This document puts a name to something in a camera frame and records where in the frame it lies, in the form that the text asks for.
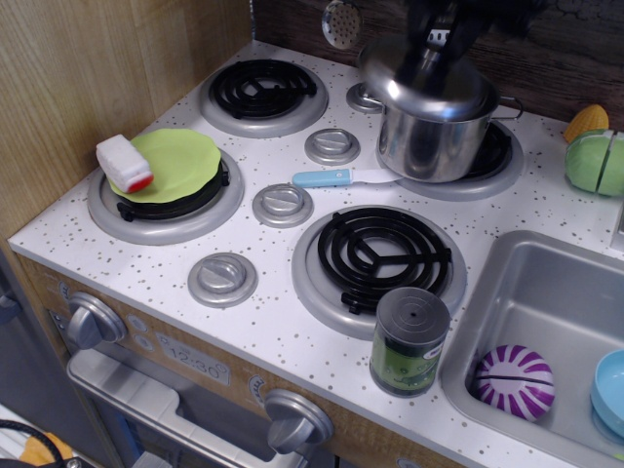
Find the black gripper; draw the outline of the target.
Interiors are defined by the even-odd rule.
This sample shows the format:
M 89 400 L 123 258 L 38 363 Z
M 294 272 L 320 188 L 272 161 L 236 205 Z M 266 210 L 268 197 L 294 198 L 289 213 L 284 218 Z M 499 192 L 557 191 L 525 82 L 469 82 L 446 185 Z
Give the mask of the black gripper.
M 439 93 L 468 50 L 492 26 L 527 36 L 544 1 L 408 1 L 408 50 L 398 68 L 398 85 L 414 93 Z M 428 31 L 448 20 L 446 44 L 426 62 Z

